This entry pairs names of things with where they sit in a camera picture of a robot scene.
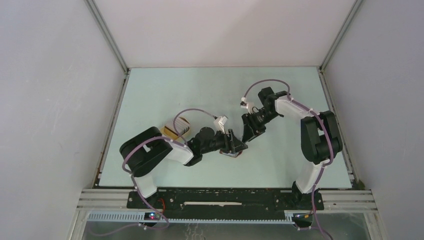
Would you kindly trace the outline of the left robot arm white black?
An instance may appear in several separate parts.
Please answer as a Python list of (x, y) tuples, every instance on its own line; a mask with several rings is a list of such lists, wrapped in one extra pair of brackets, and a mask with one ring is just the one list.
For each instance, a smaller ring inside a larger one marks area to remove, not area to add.
[(145, 208), (153, 208), (158, 202), (158, 194), (150, 172), (163, 160), (191, 167), (199, 163), (204, 154), (218, 151), (237, 157), (246, 149), (248, 145), (238, 139), (232, 129), (224, 133), (203, 127), (187, 143), (182, 143), (164, 136), (152, 126), (123, 143), (119, 153), (123, 158), (122, 169), (130, 174), (134, 186), (140, 191), (138, 201)]

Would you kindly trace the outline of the brown leather card holder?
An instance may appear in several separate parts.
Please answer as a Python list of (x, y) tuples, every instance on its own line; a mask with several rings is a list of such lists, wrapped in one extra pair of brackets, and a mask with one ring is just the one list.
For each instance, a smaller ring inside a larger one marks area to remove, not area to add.
[(241, 150), (241, 151), (238, 151), (238, 152), (224, 152), (224, 151), (221, 150), (219, 153), (221, 155), (228, 156), (228, 157), (231, 157), (231, 158), (237, 158), (238, 156), (240, 156), (243, 153), (243, 151)]

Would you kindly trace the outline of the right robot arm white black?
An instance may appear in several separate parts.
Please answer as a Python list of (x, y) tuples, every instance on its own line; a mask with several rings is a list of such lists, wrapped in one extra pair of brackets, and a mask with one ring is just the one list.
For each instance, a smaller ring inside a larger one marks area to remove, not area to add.
[(291, 204), (304, 209), (315, 195), (317, 184), (326, 166), (330, 165), (337, 153), (343, 149), (335, 114), (328, 110), (320, 113), (306, 107), (287, 92), (274, 92), (271, 87), (258, 93), (262, 108), (256, 108), (241, 98), (241, 108), (247, 109), (242, 115), (244, 143), (250, 142), (266, 131), (266, 124), (276, 117), (292, 118), (300, 126), (300, 147), (307, 162), (293, 183)]

